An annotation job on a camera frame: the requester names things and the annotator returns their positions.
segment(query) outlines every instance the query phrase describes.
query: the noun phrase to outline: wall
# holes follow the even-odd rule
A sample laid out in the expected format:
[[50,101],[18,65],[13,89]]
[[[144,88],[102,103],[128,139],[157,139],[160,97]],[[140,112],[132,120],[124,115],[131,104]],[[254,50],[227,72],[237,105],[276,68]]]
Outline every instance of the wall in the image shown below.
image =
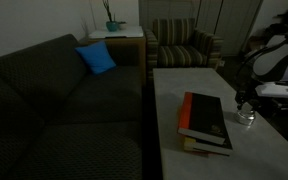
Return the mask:
[[[110,4],[117,20],[139,24],[138,0]],[[88,34],[83,25],[91,32],[106,19],[102,0],[0,0],[0,56],[67,33],[80,40]]]
[[283,14],[288,10],[288,0],[263,0],[258,12],[250,36],[261,35],[261,33],[274,23],[279,23],[280,19],[275,18],[278,14]]

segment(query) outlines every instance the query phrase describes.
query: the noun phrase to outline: floor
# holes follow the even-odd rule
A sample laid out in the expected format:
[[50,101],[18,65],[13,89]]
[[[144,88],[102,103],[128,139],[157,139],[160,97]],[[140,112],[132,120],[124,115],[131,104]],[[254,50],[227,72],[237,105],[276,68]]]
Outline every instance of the floor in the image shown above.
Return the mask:
[[[241,67],[240,57],[224,57],[225,64],[217,72],[235,90],[250,79],[251,68],[243,66],[238,78],[236,72]],[[265,115],[265,119],[288,140],[288,112]],[[143,89],[143,178],[162,179],[158,128],[156,121],[155,95],[153,87]]]

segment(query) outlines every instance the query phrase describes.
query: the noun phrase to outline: red book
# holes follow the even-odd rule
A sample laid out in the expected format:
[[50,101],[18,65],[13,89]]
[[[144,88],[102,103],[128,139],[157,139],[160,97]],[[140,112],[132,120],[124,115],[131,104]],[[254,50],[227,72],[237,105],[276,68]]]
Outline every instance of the red book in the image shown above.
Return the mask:
[[222,145],[228,133],[220,98],[185,92],[178,133]]

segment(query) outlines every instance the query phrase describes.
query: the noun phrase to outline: sofa cushion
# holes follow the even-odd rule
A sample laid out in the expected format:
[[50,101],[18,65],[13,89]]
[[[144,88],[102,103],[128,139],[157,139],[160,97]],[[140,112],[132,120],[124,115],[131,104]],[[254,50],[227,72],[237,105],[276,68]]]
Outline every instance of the sofa cushion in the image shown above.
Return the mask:
[[194,35],[194,18],[155,19],[153,32],[159,45],[188,45]]
[[138,122],[46,126],[6,179],[142,179]]
[[89,66],[94,74],[105,72],[116,66],[107,51],[105,41],[99,41],[94,44],[77,47],[76,51],[82,56],[85,63]]
[[0,79],[0,178],[14,165],[44,122]]
[[87,75],[50,123],[138,121],[141,118],[141,81],[136,66],[117,66]]
[[206,65],[206,56],[193,46],[160,46],[157,67],[201,67]]
[[49,119],[86,74],[78,45],[65,35],[0,57],[0,76]]

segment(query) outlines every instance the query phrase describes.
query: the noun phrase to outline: vase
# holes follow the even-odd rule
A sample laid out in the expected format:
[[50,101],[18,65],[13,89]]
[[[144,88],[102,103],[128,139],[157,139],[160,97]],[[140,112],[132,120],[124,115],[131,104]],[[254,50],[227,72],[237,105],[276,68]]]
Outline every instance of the vase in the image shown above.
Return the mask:
[[127,23],[126,22],[119,22],[118,24],[119,24],[119,29],[120,30],[124,30],[127,27]]
[[107,21],[106,22],[107,30],[110,32],[117,31],[119,28],[119,24],[116,21]]

